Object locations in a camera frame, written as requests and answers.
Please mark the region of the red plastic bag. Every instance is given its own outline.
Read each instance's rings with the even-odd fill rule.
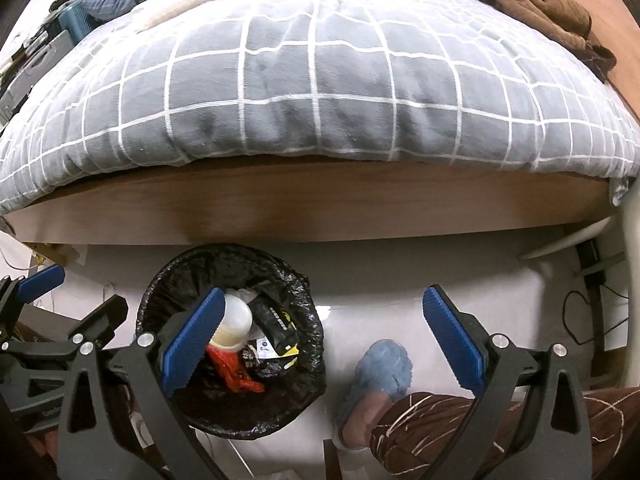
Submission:
[[[207,345],[207,355],[216,366],[216,371],[225,380],[226,387],[233,393],[248,390],[256,394],[264,391],[264,384],[252,380],[243,365],[240,364],[236,352],[223,352],[215,346]]]

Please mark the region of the slipper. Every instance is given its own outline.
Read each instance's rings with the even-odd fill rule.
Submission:
[[[338,410],[332,435],[335,447],[348,451],[369,449],[346,447],[341,438],[342,428],[357,402],[370,392],[385,392],[393,402],[402,399],[411,386],[411,370],[412,362],[401,344],[391,339],[381,339],[370,346],[358,362],[355,381]]]

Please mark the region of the white wire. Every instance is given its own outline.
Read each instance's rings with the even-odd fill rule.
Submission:
[[[13,270],[31,270],[31,269],[37,269],[38,265],[32,265],[31,267],[16,267],[16,266],[12,266],[12,264],[9,263],[9,261],[6,259],[6,256],[4,256],[4,251],[2,250],[2,247],[0,247],[0,254],[2,254],[2,259],[4,260],[4,262],[11,267]]]
[[[213,441],[211,439],[211,436],[208,433],[204,433],[204,431],[202,433],[204,434],[204,436],[207,437],[207,440],[209,441],[209,451],[210,451],[209,455],[210,457],[213,458]]]
[[[56,313],[56,302],[53,299],[53,289],[51,289],[49,291],[50,295],[51,295],[51,311],[55,314]],[[33,303],[33,306],[36,308],[44,308],[44,302],[42,301],[43,296],[39,297],[38,300]]]
[[[229,441],[229,444],[231,444],[231,447],[234,449],[234,451],[236,452],[236,455],[238,455],[238,458],[242,461],[242,463],[244,464],[244,467],[246,468],[246,470],[249,472],[249,474],[251,475],[251,478],[255,478],[254,472],[251,471],[251,468],[249,468],[249,466],[247,465],[247,463],[244,461],[244,458],[242,458],[242,455],[240,454],[240,452],[236,449],[236,446],[234,446],[234,443]]]

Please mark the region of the black garbage bag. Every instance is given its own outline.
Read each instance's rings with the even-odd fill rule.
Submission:
[[[298,329],[298,360],[275,377],[260,378],[264,393],[235,394],[203,356],[188,386],[173,400],[194,428],[222,438],[254,440],[280,430],[324,393],[322,324],[309,281],[270,254],[236,244],[196,247],[170,261],[142,297],[136,335],[158,333],[176,312],[187,310],[213,287],[249,288],[260,283]]]

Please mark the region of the foot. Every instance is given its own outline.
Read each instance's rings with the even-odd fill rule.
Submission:
[[[336,446],[365,448],[382,415],[406,395],[411,370],[412,362],[402,345],[382,339],[370,346],[358,362],[355,381],[338,410]]]

